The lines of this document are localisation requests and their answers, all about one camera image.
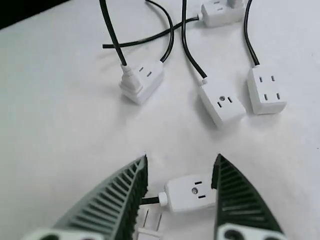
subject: extension cord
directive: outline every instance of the extension cord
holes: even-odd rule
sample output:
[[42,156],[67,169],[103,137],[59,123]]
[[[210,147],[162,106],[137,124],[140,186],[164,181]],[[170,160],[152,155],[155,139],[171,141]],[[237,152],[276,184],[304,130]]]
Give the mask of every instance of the extension cord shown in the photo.
[[258,65],[250,69],[247,85],[254,114],[277,114],[287,105],[275,69]]
[[202,4],[198,18],[207,27],[216,28],[242,21],[244,13],[243,0],[211,0]]
[[123,65],[121,68],[121,91],[139,105],[152,95],[164,79],[164,64],[161,61],[145,61],[134,70]]
[[217,84],[205,78],[202,83],[200,98],[218,129],[233,125],[246,115],[246,109],[235,93],[223,82]]
[[188,175],[172,179],[158,194],[162,207],[172,213],[189,212],[208,208],[215,204],[216,191],[211,189],[211,174]]

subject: plug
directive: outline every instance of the plug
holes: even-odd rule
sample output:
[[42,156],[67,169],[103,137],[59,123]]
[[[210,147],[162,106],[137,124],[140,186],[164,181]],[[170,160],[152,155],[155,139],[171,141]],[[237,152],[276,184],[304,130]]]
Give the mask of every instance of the plug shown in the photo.
[[277,73],[269,66],[250,69],[247,79],[254,114],[280,113],[287,105],[278,86]]
[[204,84],[199,87],[200,98],[219,129],[243,118],[246,110],[228,87],[207,79],[202,82]]
[[162,233],[159,232],[159,227],[162,219],[162,213],[160,214],[160,217],[156,226],[156,230],[146,228],[148,214],[149,214],[149,209],[146,212],[143,226],[138,228],[137,240],[160,240],[162,238]]
[[121,91],[139,105],[152,95],[164,79],[164,64],[161,61],[145,61],[134,70],[123,65],[121,68]]
[[216,191],[211,189],[211,174],[188,175],[172,179],[158,194],[161,206],[173,213],[189,212],[213,206]]
[[216,28],[242,21],[244,13],[243,0],[211,0],[202,4],[198,18],[207,27]]
[[57,230],[57,229],[38,229],[28,235],[22,240],[104,240],[103,235],[86,232],[86,231],[72,231],[72,230]]

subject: power cord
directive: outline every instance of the power cord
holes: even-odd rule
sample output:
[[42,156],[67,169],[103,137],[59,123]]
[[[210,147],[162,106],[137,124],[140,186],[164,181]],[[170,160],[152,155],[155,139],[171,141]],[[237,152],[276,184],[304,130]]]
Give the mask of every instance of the power cord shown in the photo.
[[174,42],[175,42],[174,24],[172,22],[172,19],[171,19],[169,13],[165,10],[164,7],[162,7],[158,3],[154,2],[154,1],[151,1],[151,0],[145,0],[145,1],[157,6],[158,8],[160,8],[164,12],[164,14],[166,15],[166,17],[168,18],[168,21],[169,21],[169,25],[170,25],[170,41],[169,41],[169,45],[168,45],[167,50],[165,51],[164,55],[160,59],[160,62],[164,63],[165,60],[167,60],[167,58],[169,57],[169,55],[170,55],[170,53],[172,51],[172,48],[174,47]]
[[250,43],[249,36],[248,36],[248,19],[249,19],[249,11],[250,11],[251,3],[252,3],[252,0],[249,0],[248,4],[246,6],[246,9],[245,9],[243,32],[244,32],[244,39],[245,39],[246,45],[249,49],[253,63],[255,66],[258,66],[258,65],[260,65],[260,62],[259,62],[258,57],[257,57],[257,55],[256,55],[256,53]]
[[206,73],[202,70],[202,68],[198,65],[198,63],[194,60],[192,57],[188,45],[187,45],[187,39],[186,39],[186,16],[187,16],[187,0],[182,0],[182,26],[181,26],[181,41],[182,46],[185,52],[185,55],[191,62],[191,64],[194,66],[194,68],[198,71],[198,73],[201,75],[203,79],[207,77]]
[[111,19],[110,19],[109,12],[108,12],[108,7],[107,7],[107,2],[106,2],[106,0],[99,0],[99,2],[100,2],[102,15],[103,15],[106,27],[108,28],[112,43],[114,45],[114,48],[115,48],[116,52],[118,53],[119,59],[121,61],[121,64],[123,66],[127,66],[127,62],[126,62],[125,56],[121,51],[121,48],[120,48],[120,45],[119,45],[115,30],[114,30],[114,27],[112,26],[112,23],[111,23]]
[[148,204],[158,204],[159,203],[159,197],[149,197],[149,198],[142,198],[140,205],[148,205]]
[[[190,23],[190,22],[194,22],[194,21],[198,21],[199,18],[197,16],[195,17],[191,17],[188,18],[185,23]],[[180,28],[182,26],[182,22],[177,23],[176,25],[173,26],[173,30],[177,30],[178,28]],[[140,44],[145,44],[148,42],[151,42],[153,40],[159,39],[164,37],[165,35],[169,34],[171,32],[171,28],[168,28],[156,35],[150,36],[150,37],[146,37],[140,40],[136,40],[136,41],[130,41],[130,42],[125,42],[125,43],[120,43],[120,48],[124,48],[124,47],[131,47],[131,46],[136,46],[136,45],[140,45]],[[103,49],[114,49],[115,46],[113,44],[103,44],[102,45]]]

